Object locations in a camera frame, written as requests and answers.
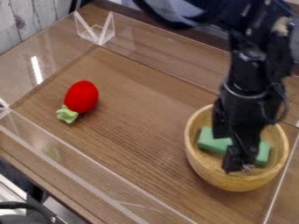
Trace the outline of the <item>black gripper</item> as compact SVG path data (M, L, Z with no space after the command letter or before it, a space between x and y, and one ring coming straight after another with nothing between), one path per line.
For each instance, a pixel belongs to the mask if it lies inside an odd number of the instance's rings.
M234 89L226 81L219 92L212 109L212 135L232 140L222 169L226 173L247 172L255 167L263 129L286 116L286 89L278 85L260 93L248 93Z

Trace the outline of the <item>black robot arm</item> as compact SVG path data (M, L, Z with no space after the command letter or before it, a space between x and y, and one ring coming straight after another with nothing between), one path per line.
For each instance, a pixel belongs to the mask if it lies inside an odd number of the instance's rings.
M284 0L133 0L175 30L212 25L228 34L231 65L212 107L212 134L230 138L222 169L239 172L258 160L260 133L288 112L284 78L291 75L294 13Z

